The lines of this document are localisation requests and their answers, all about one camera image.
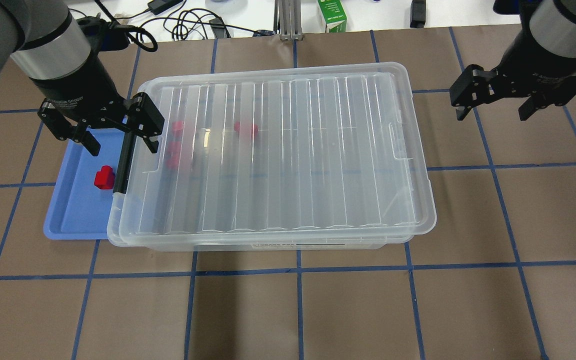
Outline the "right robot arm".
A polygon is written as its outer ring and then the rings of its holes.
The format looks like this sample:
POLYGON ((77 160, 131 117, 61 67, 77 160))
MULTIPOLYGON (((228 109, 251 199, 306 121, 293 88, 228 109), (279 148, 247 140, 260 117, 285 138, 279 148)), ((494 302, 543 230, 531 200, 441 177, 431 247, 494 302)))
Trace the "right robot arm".
POLYGON ((521 121, 576 96, 576 0, 497 0, 496 13, 519 14, 521 30, 497 66, 469 64, 449 89, 458 121, 472 109, 523 98, 521 121))

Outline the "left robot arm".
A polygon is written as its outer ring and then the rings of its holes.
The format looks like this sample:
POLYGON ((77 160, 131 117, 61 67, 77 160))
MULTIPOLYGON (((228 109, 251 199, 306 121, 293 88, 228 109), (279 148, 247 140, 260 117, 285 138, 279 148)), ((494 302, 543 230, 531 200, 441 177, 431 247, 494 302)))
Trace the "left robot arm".
POLYGON ((38 117, 58 141, 96 157, 101 146, 91 130, 117 129, 155 154, 165 119, 146 93, 119 94, 98 57, 107 34, 147 31, 110 19, 88 36, 62 0, 0 0, 0 73, 13 60, 41 91, 38 117))

